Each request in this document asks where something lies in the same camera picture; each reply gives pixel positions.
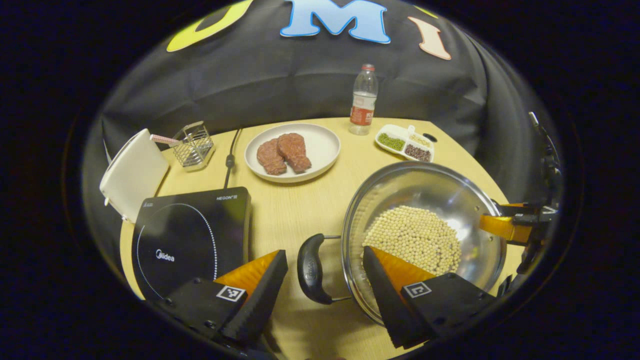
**raw steak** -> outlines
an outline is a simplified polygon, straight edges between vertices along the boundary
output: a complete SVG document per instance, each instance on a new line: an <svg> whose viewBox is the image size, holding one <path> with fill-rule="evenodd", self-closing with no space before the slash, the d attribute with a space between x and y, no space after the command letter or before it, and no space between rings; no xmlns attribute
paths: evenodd
<svg viewBox="0 0 640 360"><path fill-rule="evenodd" d="M258 147L258 162L269 175L280 175L287 171L287 165L278 154L278 139L272 139Z"/></svg>
<svg viewBox="0 0 640 360"><path fill-rule="evenodd" d="M295 172L303 172L311 167L307 157L305 138L300 134L289 133L278 138L278 153L287 160Z"/></svg>

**pink straw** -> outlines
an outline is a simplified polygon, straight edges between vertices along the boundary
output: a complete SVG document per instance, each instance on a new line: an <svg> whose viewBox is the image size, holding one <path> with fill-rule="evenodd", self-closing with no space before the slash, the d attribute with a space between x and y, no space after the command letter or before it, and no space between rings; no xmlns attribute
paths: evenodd
<svg viewBox="0 0 640 360"><path fill-rule="evenodd" d="M167 143L167 144L172 144L175 142L180 142L180 140L176 140L176 139L172 139L172 138L167 138L165 136L160 136L160 135L151 135L151 137L149 138L149 140L153 141L153 142L159 142L159 143Z"/></svg>

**power cord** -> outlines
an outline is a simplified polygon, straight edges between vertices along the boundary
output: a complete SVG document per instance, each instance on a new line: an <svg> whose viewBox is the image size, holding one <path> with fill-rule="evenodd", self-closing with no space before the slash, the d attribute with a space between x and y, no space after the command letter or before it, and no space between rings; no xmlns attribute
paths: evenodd
<svg viewBox="0 0 640 360"><path fill-rule="evenodd" d="M231 174L231 168L233 168L234 165L236 164L236 157L234 156L234 145L236 144L236 138L238 137L238 133L240 132L240 130L242 130L242 128L239 128L238 130L236 130L236 135L234 135L234 141L231 142L231 148L229 149L229 155L227 155L227 160L225 160L225 165L227 166L227 176L225 178L224 189L226 189L227 185L229 184L229 175Z"/></svg>

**letter m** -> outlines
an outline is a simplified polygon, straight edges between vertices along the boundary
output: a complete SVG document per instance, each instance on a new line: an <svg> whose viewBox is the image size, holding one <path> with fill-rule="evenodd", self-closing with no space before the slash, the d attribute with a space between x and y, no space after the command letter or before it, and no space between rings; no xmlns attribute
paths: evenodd
<svg viewBox="0 0 640 360"><path fill-rule="evenodd" d="M282 28L283 37L307 37L320 32L313 24L315 15L322 25L333 35L342 33L347 25L356 19L356 26L349 30L352 37L388 44L391 39L385 34L382 13L384 6L366 0L354 0L343 8L331 0L285 0L292 3L289 26Z"/></svg>

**black fabric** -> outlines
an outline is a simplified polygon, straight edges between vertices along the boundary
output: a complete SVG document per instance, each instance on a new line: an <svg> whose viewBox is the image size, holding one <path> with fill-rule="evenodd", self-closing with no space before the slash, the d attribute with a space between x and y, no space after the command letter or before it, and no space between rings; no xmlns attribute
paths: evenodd
<svg viewBox="0 0 640 360"><path fill-rule="evenodd" d="M377 117L433 122L476 156L509 201L531 197L529 188L540 182L539 154L531 151L527 103L535 99L523 93L524 80L448 20L396 0L378 3L387 7L386 45L351 37L353 21L334 36L316 18L316 36L282 37L291 3L281 0L254 1L228 29L180 51L168 53L167 38L121 80L98 115L109 155L144 127L172 136L198 120L219 133L348 116L355 76L361 64L373 63ZM422 37L407 16L438 27L452 60L419 49Z"/></svg>
<svg viewBox="0 0 640 360"><path fill-rule="evenodd" d="M195 31L200 31L202 29L206 29L209 26L217 23L218 21L220 21L229 11L229 8L231 7L231 5L229 6L225 6L224 8L212 13L211 15L207 16L206 18L204 18L202 20L202 22L198 25L198 27L196 27Z"/></svg>

